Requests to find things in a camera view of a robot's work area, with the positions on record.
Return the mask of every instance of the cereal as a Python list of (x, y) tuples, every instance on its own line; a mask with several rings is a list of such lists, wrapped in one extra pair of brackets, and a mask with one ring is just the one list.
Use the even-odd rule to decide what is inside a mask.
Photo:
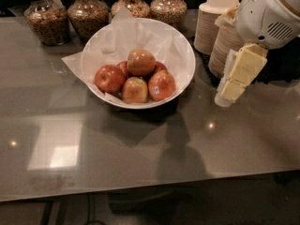
[(108, 9), (98, 0), (77, 0), (68, 8), (67, 14), (83, 41), (87, 41), (109, 23)]
[(153, 0), (151, 18), (162, 21), (180, 30), (187, 15), (187, 4), (184, 0)]
[(135, 18), (150, 18), (150, 7), (143, 0), (118, 0), (112, 5), (112, 16), (125, 7)]
[(69, 40), (68, 14), (64, 7), (32, 10), (27, 13), (26, 20), (45, 45), (60, 45)]

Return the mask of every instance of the table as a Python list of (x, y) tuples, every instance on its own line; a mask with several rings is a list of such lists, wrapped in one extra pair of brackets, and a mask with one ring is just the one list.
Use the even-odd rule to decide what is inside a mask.
[[(190, 41), (197, 15), (187, 15)], [(0, 27), (1, 202), (300, 169), (299, 81), (256, 82), (220, 108), (195, 52), (195, 78), (178, 99), (123, 110), (62, 62), (83, 50), (74, 33), (46, 47), (24, 17)]]

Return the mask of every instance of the apple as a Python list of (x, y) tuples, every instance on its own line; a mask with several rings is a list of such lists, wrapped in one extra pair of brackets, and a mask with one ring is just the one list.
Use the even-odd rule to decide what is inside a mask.
[(103, 93), (119, 91), (125, 81), (125, 76), (120, 67), (116, 65), (103, 65), (95, 75), (94, 83)]
[(122, 69), (125, 79), (128, 79), (131, 77), (130, 73), (128, 72), (128, 61), (121, 61), (117, 64), (117, 66)]
[(145, 103), (148, 99), (148, 86), (142, 78), (130, 77), (122, 87), (122, 99), (126, 103)]
[(158, 71), (150, 78), (148, 89), (154, 101), (168, 98), (176, 91), (174, 76), (168, 70)]
[(161, 70), (168, 70), (168, 69), (163, 63), (156, 61), (156, 66), (154, 67), (153, 73), (157, 73), (158, 71)]
[(145, 49), (133, 49), (127, 58), (128, 72), (133, 76), (149, 75), (156, 66), (156, 58)]

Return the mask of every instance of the floor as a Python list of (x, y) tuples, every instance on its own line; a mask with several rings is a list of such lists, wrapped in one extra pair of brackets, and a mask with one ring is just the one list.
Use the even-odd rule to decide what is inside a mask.
[(0, 203), (15, 224), (299, 225), (300, 172)]

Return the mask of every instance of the stack of paper cups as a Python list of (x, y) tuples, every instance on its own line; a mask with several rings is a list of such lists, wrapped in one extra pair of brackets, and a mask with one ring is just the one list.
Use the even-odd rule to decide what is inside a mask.
[(218, 35), (216, 18), (230, 8), (238, 6), (239, 0), (207, 0), (199, 5), (194, 47), (200, 53), (210, 55)]
[(221, 26), (209, 59), (208, 68), (218, 78), (224, 76), (226, 59), (230, 50), (239, 51), (244, 41), (238, 36), (234, 26)]

